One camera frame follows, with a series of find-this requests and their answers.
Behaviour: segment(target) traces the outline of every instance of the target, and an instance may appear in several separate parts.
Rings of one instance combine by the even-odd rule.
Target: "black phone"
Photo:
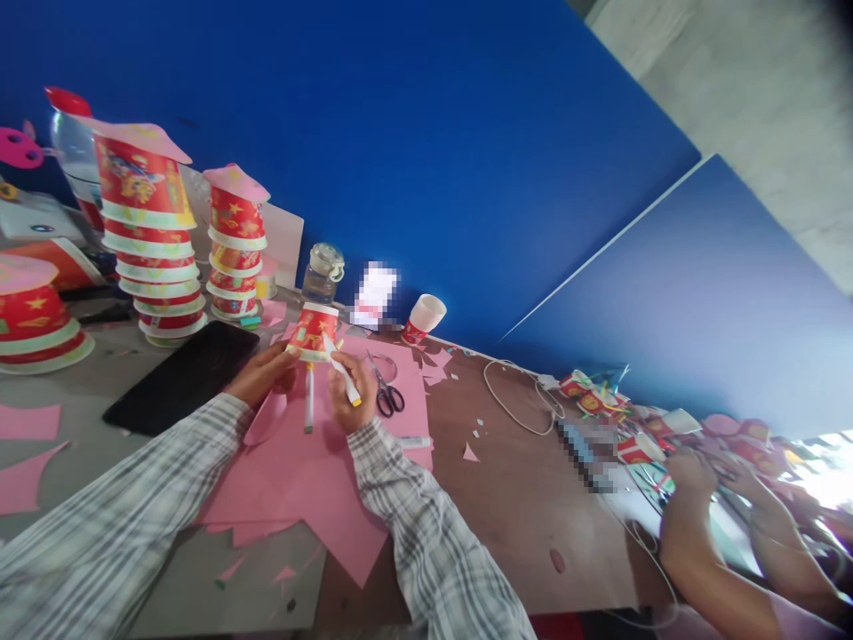
[[[211,322],[104,412],[107,424],[159,436],[216,396],[257,348],[255,333]]]

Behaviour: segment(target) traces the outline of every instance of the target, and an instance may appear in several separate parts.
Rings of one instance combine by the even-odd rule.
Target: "table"
[[[295,295],[281,292],[278,299],[290,302],[287,321],[294,321],[299,315]],[[261,346],[283,327],[260,330]],[[62,403],[60,440],[74,440],[77,447],[68,455],[58,455],[48,466],[40,491],[42,511],[0,518],[0,539],[10,539],[147,441],[142,436],[122,436],[104,424],[100,415],[169,352],[148,345],[135,323],[92,334],[98,346],[80,364],[44,376],[2,377],[0,402],[15,406]],[[374,339],[397,337],[374,335]],[[427,354],[443,347],[434,340],[426,345]],[[119,355],[127,349],[134,353]],[[417,350],[413,353],[416,359],[423,357]],[[668,591],[658,569],[604,508],[602,498],[586,490],[556,432],[532,435],[495,402],[482,377],[486,362],[481,356],[454,351],[447,372],[455,373],[458,380],[448,378],[427,389],[434,473],[528,612],[665,603]],[[495,392],[522,421],[534,428],[547,427],[546,410],[526,373],[500,364],[489,373]],[[562,402],[569,415],[579,414],[569,401]],[[475,429],[479,438],[473,435]],[[480,463],[462,460],[466,442]],[[48,448],[47,443],[4,442],[0,467]],[[615,468],[613,473],[623,491],[608,498],[612,508],[657,533],[658,513],[624,469]],[[295,610],[282,612],[282,598],[262,580],[264,571],[271,564],[301,566],[316,547],[316,538],[304,524],[276,534],[251,547],[245,570],[236,574],[226,591],[220,591],[213,578],[244,550],[230,548],[228,533],[184,532],[137,618],[132,636],[188,636],[312,624],[320,629],[341,628],[409,620],[396,583],[390,539],[364,590],[333,557],[321,554],[300,573],[293,592],[287,594],[287,599],[297,601]],[[552,549],[565,559],[564,573],[555,570]]]

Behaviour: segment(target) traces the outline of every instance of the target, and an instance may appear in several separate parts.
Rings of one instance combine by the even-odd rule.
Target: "red plastic cap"
[[[64,111],[72,116],[92,117],[92,107],[76,93],[60,89],[59,87],[44,87],[47,99],[53,108]]]

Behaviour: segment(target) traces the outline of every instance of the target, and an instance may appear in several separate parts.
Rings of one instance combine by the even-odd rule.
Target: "person's hand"
[[[673,477],[676,491],[687,489],[707,494],[710,499],[717,488],[717,474],[711,463],[702,453],[692,449],[681,449],[667,458],[666,471]]]
[[[720,474],[720,484],[760,506],[776,501],[776,496],[759,480],[744,463],[728,456],[713,456],[713,464],[724,473]]]
[[[331,396],[331,413],[348,436],[358,431],[376,415],[376,389],[379,385],[376,376],[370,371],[365,362],[356,360],[349,354],[335,351],[331,357],[343,364],[353,378],[355,388],[362,403],[353,407],[347,398],[347,383],[344,374],[336,369],[329,370],[329,394]]]
[[[286,341],[276,342],[253,357],[226,387],[225,393],[243,400],[254,410],[271,390],[289,393],[296,384],[295,365],[300,351],[285,352],[286,347]]]

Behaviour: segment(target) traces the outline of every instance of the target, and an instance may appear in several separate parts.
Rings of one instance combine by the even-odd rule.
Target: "plaid shirt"
[[[0,549],[0,636],[123,636],[252,415],[220,394]],[[534,638],[489,552],[379,419],[349,443],[364,503],[394,536],[411,631]]]

